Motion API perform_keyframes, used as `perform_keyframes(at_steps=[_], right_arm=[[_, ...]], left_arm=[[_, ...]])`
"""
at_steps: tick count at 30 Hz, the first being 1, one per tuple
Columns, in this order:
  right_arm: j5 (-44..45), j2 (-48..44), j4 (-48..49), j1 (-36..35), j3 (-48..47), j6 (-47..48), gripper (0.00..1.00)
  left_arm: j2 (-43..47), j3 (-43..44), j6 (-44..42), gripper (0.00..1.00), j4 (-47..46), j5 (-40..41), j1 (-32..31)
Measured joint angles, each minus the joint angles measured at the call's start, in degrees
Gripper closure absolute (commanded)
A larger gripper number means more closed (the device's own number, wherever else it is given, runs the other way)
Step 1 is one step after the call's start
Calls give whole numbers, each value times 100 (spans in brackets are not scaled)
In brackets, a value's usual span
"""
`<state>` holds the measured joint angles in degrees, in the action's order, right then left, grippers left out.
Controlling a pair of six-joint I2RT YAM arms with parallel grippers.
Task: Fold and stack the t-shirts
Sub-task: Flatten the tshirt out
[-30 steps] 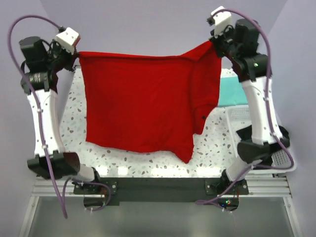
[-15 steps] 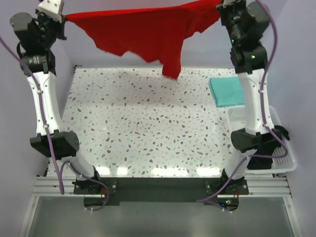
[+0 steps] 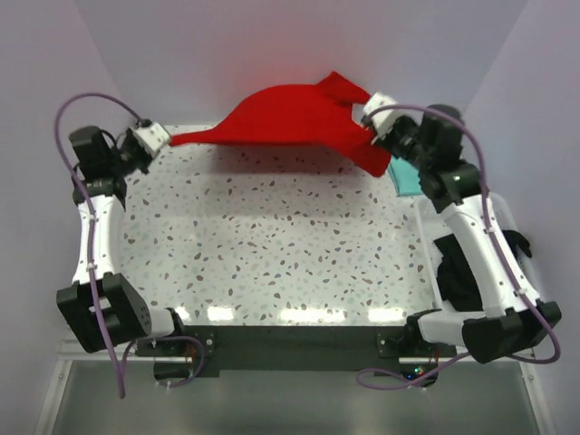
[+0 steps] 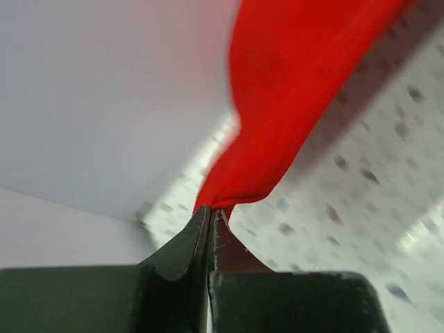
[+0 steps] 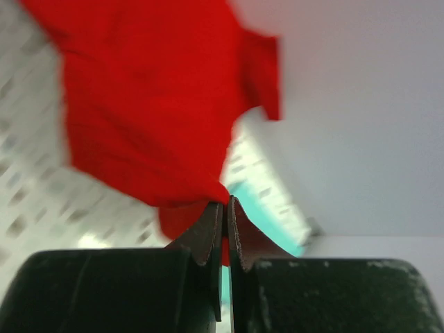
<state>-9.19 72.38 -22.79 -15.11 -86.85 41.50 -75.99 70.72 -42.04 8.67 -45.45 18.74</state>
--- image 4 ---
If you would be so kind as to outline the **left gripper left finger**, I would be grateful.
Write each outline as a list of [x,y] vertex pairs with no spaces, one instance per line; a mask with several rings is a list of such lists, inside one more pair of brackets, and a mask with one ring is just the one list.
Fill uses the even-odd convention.
[[205,332],[203,206],[142,262],[1,271],[2,332]]

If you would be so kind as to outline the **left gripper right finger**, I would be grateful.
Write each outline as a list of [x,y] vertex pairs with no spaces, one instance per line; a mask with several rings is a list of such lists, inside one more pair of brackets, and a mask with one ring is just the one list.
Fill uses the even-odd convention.
[[214,332],[389,332],[374,287],[350,271],[271,270],[212,215],[208,287]]

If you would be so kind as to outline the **red t shirt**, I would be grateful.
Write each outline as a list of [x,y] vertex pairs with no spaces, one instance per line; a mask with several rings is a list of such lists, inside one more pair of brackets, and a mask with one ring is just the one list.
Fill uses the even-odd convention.
[[370,46],[411,1],[242,1],[228,52],[238,135],[196,207],[266,198]]

